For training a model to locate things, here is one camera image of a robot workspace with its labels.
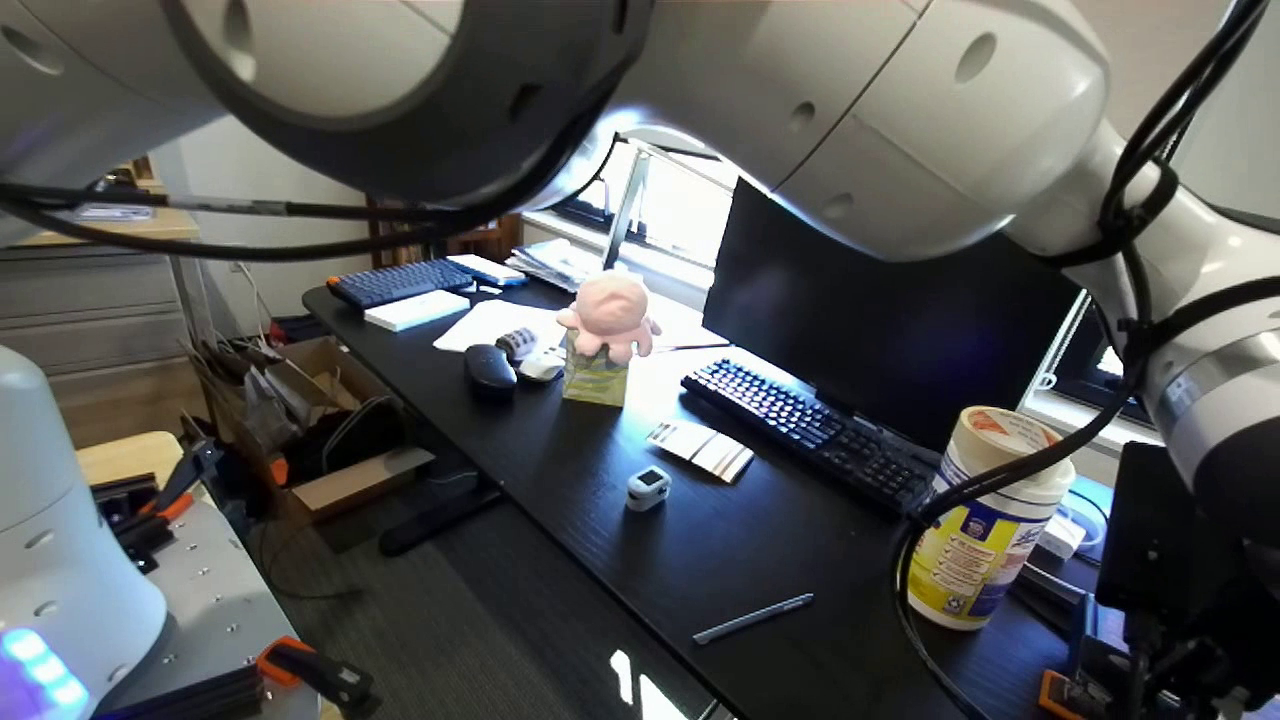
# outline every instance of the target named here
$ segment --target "blue light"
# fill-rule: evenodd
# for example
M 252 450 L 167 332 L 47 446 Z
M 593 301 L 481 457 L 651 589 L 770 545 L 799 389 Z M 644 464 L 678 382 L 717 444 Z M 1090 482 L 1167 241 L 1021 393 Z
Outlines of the blue light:
M 27 677 L 34 677 L 37 684 L 62 684 L 62 679 L 73 677 L 73 673 L 69 673 L 63 660 L 44 654 L 42 664 L 27 664 Z
M 0 648 L 22 664 L 47 654 L 47 644 L 27 629 L 0 631 Z
M 47 699 L 53 699 L 55 707 L 79 707 L 79 705 L 88 699 L 88 691 L 85 691 L 85 684 L 79 684 L 78 677 L 69 677 L 63 684 L 55 684 L 55 686 L 47 691 Z

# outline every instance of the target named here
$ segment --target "stuffed toy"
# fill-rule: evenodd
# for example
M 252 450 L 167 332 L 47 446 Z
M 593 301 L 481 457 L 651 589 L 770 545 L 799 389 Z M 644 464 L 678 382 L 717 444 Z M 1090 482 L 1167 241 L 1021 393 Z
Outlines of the stuffed toy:
M 631 351 L 650 354 L 655 325 L 650 321 L 650 289 L 631 271 L 601 271 L 578 289 L 578 302 L 562 310 L 579 354 L 607 351 L 628 362 Z

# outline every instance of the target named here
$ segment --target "black tabletop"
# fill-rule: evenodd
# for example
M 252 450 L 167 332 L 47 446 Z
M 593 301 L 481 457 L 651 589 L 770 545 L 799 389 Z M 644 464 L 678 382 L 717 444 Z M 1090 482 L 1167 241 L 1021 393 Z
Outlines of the black tabletop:
M 511 301 L 567 302 L 549 289 Z M 770 444 L 735 482 L 650 446 L 662 418 L 687 418 L 681 370 L 714 354 L 636 362 L 623 406 L 572 405 L 562 382 L 483 405 L 465 361 L 433 348 L 445 325 L 387 335 L 319 289 L 304 302 L 739 714 L 953 714 L 892 616 L 892 519 Z M 644 464 L 678 487 L 636 516 L 623 482 Z M 816 591 L 805 613 L 691 644 L 691 631 L 797 591 Z M 1015 603 L 975 635 L 927 631 L 927 644 L 992 714 L 1034 714 L 1039 669 L 1067 654 Z

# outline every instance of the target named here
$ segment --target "black keyboard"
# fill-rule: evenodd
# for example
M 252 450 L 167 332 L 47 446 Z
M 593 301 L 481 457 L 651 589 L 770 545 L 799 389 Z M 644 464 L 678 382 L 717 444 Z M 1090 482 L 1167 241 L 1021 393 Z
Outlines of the black keyboard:
M 375 271 L 349 271 L 338 279 L 338 294 L 349 302 L 375 309 L 406 294 L 426 294 L 435 289 L 473 289 L 475 277 L 450 265 L 450 259 L 426 259 L 426 265 L 399 265 L 399 267 L 375 267 Z
M 923 450 L 861 414 L 787 393 L 735 361 L 683 375 L 691 412 L 729 414 L 793 446 L 821 476 L 853 487 L 892 516 L 912 516 L 931 497 L 937 450 Z

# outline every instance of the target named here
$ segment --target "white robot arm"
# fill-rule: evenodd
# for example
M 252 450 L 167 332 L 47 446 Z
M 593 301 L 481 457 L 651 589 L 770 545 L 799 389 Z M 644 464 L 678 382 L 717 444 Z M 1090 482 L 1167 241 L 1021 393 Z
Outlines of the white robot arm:
M 565 195 L 628 130 L 714 146 L 831 241 L 923 259 L 996 227 L 1037 254 L 1101 249 L 1123 155 L 1110 52 L 1067 0 L 5 0 L 0 56 L 5 182 L 85 182 L 236 113 L 315 170 L 481 218 Z M 1280 583 L 1280 245 L 1137 169 L 1123 207 L 1148 199 L 1148 292 L 1118 250 L 1067 277 L 1121 348 L 1143 294 L 1167 321 L 1143 405 Z

